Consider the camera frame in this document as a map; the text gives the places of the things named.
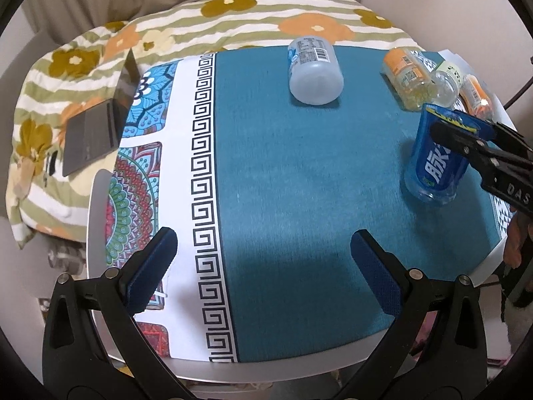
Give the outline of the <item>blue label plastic cup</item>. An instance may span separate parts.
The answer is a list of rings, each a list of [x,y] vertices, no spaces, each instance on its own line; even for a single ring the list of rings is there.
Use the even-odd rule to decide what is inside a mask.
[[[419,200],[443,206],[455,198],[459,180],[468,167],[461,155],[434,142],[430,127],[437,122],[451,124],[463,132],[478,135],[485,141],[493,134],[490,125],[457,110],[425,103],[419,120],[415,142],[404,173],[409,192]]]

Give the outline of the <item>orange label plastic cup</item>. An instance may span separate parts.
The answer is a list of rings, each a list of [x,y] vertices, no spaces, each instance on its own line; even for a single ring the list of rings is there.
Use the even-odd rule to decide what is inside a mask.
[[[460,97],[470,116],[481,120],[493,120],[494,108],[491,97],[474,75],[463,76]]]

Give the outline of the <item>green white label cup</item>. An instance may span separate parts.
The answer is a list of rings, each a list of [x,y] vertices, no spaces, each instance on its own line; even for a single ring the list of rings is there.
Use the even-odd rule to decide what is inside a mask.
[[[462,72],[451,61],[442,61],[431,73],[435,85],[434,104],[453,109],[462,86]]]

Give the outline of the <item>yellow orange label cup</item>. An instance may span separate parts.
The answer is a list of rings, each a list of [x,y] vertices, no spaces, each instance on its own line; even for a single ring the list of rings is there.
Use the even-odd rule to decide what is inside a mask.
[[[413,50],[394,48],[383,58],[381,73],[409,111],[420,111],[422,105],[430,103],[437,88],[423,62]]]

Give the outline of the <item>white blue label cup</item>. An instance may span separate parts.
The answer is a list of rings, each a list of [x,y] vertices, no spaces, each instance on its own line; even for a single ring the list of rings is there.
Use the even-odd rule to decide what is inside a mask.
[[[288,85],[293,97],[310,106],[325,106],[340,97],[344,78],[331,43],[307,35],[287,48]]]

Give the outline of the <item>black curved floor lamp pole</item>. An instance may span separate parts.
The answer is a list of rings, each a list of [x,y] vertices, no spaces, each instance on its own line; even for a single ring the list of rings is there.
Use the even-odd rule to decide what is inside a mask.
[[[533,85],[533,77],[530,77],[525,84],[503,105],[505,110],[514,105]]]

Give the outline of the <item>floral striped bed duvet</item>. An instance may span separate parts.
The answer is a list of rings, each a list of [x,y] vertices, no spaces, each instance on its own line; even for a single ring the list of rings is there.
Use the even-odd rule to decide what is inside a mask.
[[[46,52],[24,74],[8,126],[5,206],[14,240],[37,233],[81,242],[89,193],[108,154],[62,173],[68,120],[118,96],[133,73],[207,52],[287,45],[316,34],[335,46],[415,47],[396,24],[355,0],[203,0],[92,28]]]

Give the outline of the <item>grey laptop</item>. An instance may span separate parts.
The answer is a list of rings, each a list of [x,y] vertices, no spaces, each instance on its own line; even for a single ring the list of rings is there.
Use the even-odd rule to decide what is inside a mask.
[[[91,105],[67,120],[63,177],[81,171],[118,148],[139,80],[133,51],[128,50],[111,98]]]

